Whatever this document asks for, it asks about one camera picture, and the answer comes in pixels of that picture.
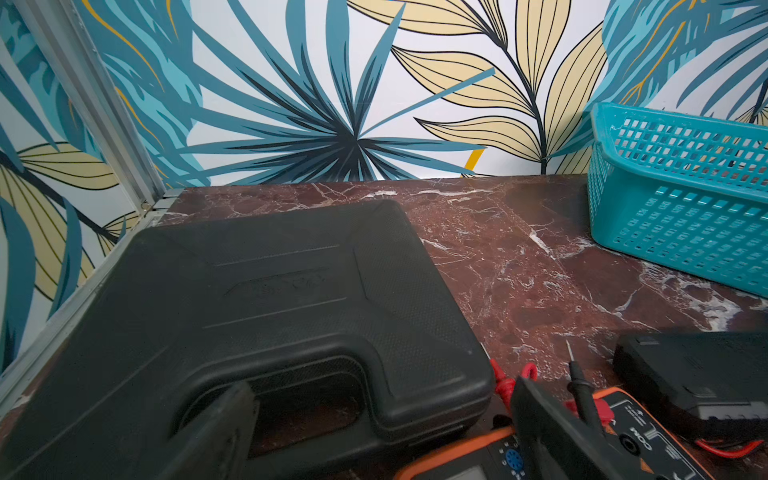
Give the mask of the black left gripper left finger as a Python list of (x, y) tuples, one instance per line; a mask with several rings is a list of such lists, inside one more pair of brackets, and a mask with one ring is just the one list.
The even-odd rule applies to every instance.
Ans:
[(229, 387), (159, 455), (159, 479), (240, 479), (248, 457), (259, 402), (251, 387)]

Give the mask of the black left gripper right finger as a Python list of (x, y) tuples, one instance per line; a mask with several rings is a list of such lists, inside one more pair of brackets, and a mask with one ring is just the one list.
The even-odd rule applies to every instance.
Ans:
[(630, 464), (590, 427), (532, 380), (516, 379), (511, 414), (530, 479), (628, 479)]

